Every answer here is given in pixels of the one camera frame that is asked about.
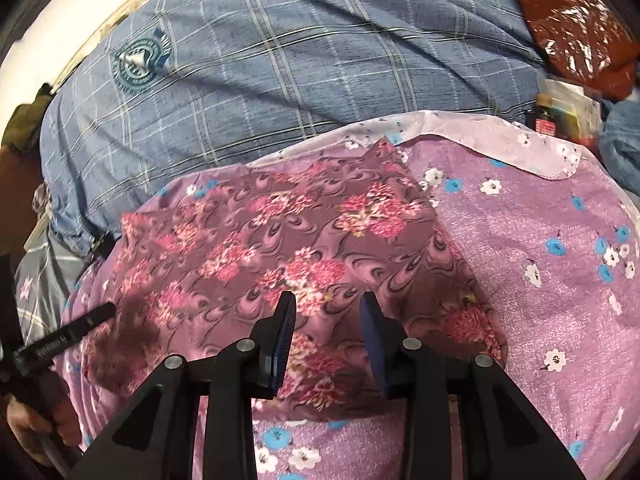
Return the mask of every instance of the human hand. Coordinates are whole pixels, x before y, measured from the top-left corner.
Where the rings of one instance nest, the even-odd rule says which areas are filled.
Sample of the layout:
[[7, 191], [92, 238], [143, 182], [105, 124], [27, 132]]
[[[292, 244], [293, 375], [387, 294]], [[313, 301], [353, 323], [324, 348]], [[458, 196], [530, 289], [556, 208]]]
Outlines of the human hand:
[[[82, 440], [78, 414], [68, 396], [64, 395], [51, 415], [56, 422], [55, 431], [66, 446], [76, 446]], [[21, 403], [14, 396], [8, 399], [6, 420], [22, 448], [38, 463], [51, 466], [51, 462], [42, 449], [38, 433], [51, 433], [53, 428], [33, 408]]]

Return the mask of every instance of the maroon floral fabric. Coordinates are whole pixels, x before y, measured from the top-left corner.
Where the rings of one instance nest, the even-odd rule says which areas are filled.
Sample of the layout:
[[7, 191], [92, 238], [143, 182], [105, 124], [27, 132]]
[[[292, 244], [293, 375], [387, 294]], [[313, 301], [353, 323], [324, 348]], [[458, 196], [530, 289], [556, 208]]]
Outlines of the maroon floral fabric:
[[436, 350], [504, 363], [497, 317], [386, 140], [302, 173], [235, 171], [203, 189], [123, 217], [124, 237], [92, 287], [92, 303], [118, 309], [83, 347], [90, 383], [126, 398], [166, 355], [210, 356], [248, 336], [283, 290], [298, 310], [285, 383], [277, 399], [256, 401], [255, 418], [386, 410], [360, 332], [366, 290]]

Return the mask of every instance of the brown plastic package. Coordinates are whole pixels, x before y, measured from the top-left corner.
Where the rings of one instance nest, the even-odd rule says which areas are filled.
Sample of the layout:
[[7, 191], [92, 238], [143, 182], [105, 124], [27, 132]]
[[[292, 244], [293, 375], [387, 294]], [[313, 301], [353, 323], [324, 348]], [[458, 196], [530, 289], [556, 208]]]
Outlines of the brown plastic package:
[[602, 0], [520, 0], [536, 43], [558, 75], [595, 88], [607, 99], [627, 97], [640, 46]]

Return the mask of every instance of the plaid pattern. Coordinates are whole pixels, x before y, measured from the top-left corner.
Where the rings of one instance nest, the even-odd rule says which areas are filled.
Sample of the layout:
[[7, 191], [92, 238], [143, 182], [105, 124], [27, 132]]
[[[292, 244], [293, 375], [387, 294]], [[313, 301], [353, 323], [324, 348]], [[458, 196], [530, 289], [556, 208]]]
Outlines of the plaid pattern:
[[[170, 56], [122, 91], [116, 56], [156, 30]], [[52, 225], [86, 254], [180, 174], [424, 108], [521, 119], [542, 69], [517, 0], [150, 0], [47, 111]]]

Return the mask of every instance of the pink star print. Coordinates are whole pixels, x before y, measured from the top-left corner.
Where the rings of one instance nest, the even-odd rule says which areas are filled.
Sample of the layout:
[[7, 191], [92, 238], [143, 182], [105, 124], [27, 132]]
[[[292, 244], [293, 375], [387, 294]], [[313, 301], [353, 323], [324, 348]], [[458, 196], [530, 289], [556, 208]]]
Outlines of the pink star print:
[[27, 276], [22, 283], [22, 288], [20, 289], [20, 299], [28, 300], [29, 299], [29, 289], [31, 287], [31, 283], [33, 282], [33, 278], [31, 276]]

